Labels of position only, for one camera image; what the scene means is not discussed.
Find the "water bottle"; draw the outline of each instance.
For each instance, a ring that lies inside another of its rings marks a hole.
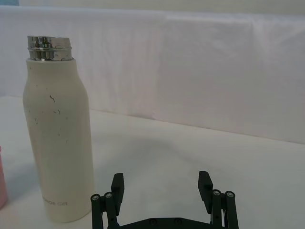
[[[4,206],[7,201],[8,194],[6,191],[6,185],[4,180],[4,173],[1,161],[1,146],[0,146],[0,209]]]
[[[28,36],[28,45],[23,106],[42,200],[52,221],[74,221],[94,193],[88,96],[69,38]]]

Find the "stainless steel bottle neck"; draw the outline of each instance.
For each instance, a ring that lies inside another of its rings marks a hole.
[[[70,61],[71,44],[69,38],[28,36],[30,60],[34,61]]]

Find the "screw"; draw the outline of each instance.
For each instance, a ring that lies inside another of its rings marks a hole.
[[[157,224],[157,220],[156,219],[150,219],[149,224],[155,225],[155,224]]]
[[[180,219],[180,218],[175,218],[175,223],[176,223],[176,224],[181,224],[181,223],[182,223],[182,221],[181,221],[181,219]]]
[[[233,192],[227,192],[227,196],[228,197],[234,197],[234,193]]]
[[[110,197],[112,197],[112,194],[111,193],[107,193],[106,194],[106,198],[110,198]]]
[[[220,195],[219,191],[214,191],[213,193],[214,193],[215,196],[219,196]]]
[[[95,195],[95,196],[92,197],[92,200],[97,200],[98,198],[99,198],[99,196]]]

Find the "white fabric backdrop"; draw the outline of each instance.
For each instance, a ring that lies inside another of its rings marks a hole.
[[[19,0],[19,4],[94,9],[305,14],[304,0]]]
[[[0,7],[0,94],[29,34],[71,39],[92,109],[305,144],[305,17]]]

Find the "pink object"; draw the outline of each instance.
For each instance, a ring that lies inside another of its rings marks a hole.
[[[4,174],[3,174],[3,167],[0,155],[0,208],[2,208],[8,199],[8,194],[6,192]]]

